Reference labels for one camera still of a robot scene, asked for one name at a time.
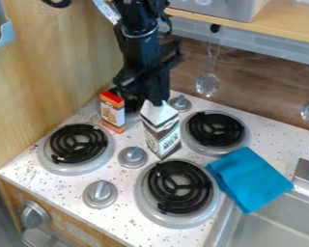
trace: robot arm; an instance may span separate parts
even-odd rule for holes
[[[99,11],[113,24],[124,66],[113,78],[116,88],[113,93],[122,97],[134,96],[148,99],[155,106],[169,98],[169,69],[180,63],[180,41],[174,39],[160,44],[157,20],[161,18],[169,26],[172,24],[164,9],[167,0],[113,0],[112,10],[103,0],[93,0]],[[50,0],[43,2],[57,8],[69,5],[71,0],[63,0],[54,6]]]

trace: black coil burner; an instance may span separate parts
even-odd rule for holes
[[[66,125],[50,137],[51,158],[56,164],[81,163],[104,151],[107,144],[105,134],[93,125]]]
[[[187,123],[189,132],[203,146],[228,147],[244,136],[244,126],[223,114],[199,112]]]
[[[197,211],[212,196],[209,177],[198,167],[183,161],[156,164],[149,172],[148,185],[163,214]]]

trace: wall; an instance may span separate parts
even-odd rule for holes
[[[208,44],[183,39],[184,62],[171,72],[171,87],[200,96],[196,77],[209,72]],[[309,65],[221,47],[214,73],[219,90],[210,100],[309,129],[299,114],[309,101]]]
[[[5,0],[16,41],[0,49],[0,167],[73,114],[121,66],[112,26],[91,0],[53,9]]]

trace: wooden panel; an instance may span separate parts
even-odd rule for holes
[[[206,42],[183,39],[184,62],[171,72],[171,87],[193,96],[196,77],[209,72]],[[215,74],[219,90],[210,100],[309,129],[299,114],[309,101],[309,66],[222,47]]]
[[[54,9],[5,0],[16,41],[0,49],[0,167],[85,104],[121,66],[91,0]]]
[[[309,42],[309,4],[291,0],[271,0],[251,23],[175,9],[167,9],[166,12],[173,16]]]
[[[2,183],[4,184],[5,188],[7,191],[9,191],[9,196],[13,202],[13,206],[14,206],[14,210],[15,212],[17,212],[18,210],[22,210],[23,209],[23,204],[21,202],[22,201],[33,201],[36,202],[37,204],[39,204],[40,206],[42,206],[46,212],[48,212],[49,214],[56,214],[60,217],[60,219],[58,220],[57,216],[56,221],[58,222],[58,224],[54,223],[54,220],[51,220],[50,223],[48,224],[49,227],[57,232],[62,234],[63,236],[71,239],[72,241],[80,244],[81,246],[91,246],[89,244],[87,244],[86,242],[84,242],[83,240],[81,240],[80,238],[75,237],[73,234],[70,234],[66,225],[67,224],[72,224],[75,227],[77,227],[78,229],[82,230],[84,233],[91,235],[92,237],[94,237],[95,239],[97,239],[100,242],[100,246],[102,247],[123,247],[124,245],[113,240],[112,238],[110,238],[109,236],[100,233],[98,231],[96,231],[95,229],[89,227],[88,225],[82,223],[81,221],[69,216],[68,214],[64,213],[63,211],[57,209],[54,206],[51,206],[47,203],[45,203],[44,201],[40,200],[37,197],[34,197],[33,195],[30,195],[28,193],[26,193],[25,191],[20,190],[19,188],[11,185],[10,183],[2,180]]]

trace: silver knob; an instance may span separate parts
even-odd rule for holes
[[[41,224],[49,222],[50,217],[37,203],[27,201],[21,213],[21,223],[26,229],[37,228]]]
[[[179,112],[186,112],[190,110],[192,106],[191,101],[185,98],[184,95],[171,98],[169,104]]]
[[[148,162],[148,154],[139,147],[128,147],[118,154],[119,163],[127,168],[139,168]]]
[[[129,162],[139,161],[143,156],[144,151],[138,147],[131,147],[126,152],[126,160]]]
[[[87,206],[102,209],[116,202],[118,190],[113,183],[100,180],[89,184],[84,190],[82,198]]]
[[[96,201],[104,201],[112,195],[111,187],[108,186],[108,182],[100,180],[95,191],[89,191],[90,196]]]

